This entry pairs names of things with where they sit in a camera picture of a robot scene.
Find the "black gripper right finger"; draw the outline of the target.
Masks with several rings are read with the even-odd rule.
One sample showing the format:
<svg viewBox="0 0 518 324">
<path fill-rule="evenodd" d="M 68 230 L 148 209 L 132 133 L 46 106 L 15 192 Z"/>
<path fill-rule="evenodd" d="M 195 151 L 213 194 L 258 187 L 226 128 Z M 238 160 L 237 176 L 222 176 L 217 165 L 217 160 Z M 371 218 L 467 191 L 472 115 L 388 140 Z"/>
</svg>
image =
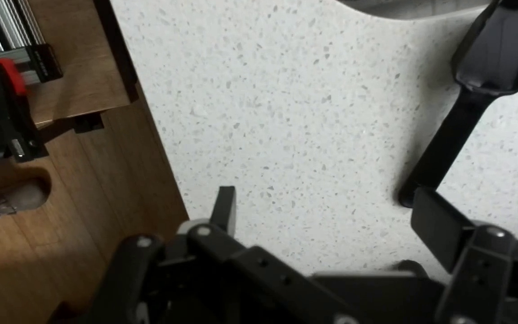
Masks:
<svg viewBox="0 0 518 324">
<path fill-rule="evenodd" d="M 438 264 L 451 272 L 474 223 L 429 187 L 413 192 L 409 225 Z"/>
</svg>

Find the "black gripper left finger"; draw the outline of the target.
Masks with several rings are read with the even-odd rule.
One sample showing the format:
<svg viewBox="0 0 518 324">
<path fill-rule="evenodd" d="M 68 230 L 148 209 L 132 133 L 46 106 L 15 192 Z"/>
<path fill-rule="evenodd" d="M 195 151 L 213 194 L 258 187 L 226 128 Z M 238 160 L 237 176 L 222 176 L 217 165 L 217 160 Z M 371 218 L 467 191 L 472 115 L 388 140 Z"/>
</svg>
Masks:
<svg viewBox="0 0 518 324">
<path fill-rule="evenodd" d="M 211 207 L 210 223 L 224 230 L 226 234 L 231 234 L 235 221 L 233 212 L 235 212 L 235 187 L 220 185 Z"/>
</svg>

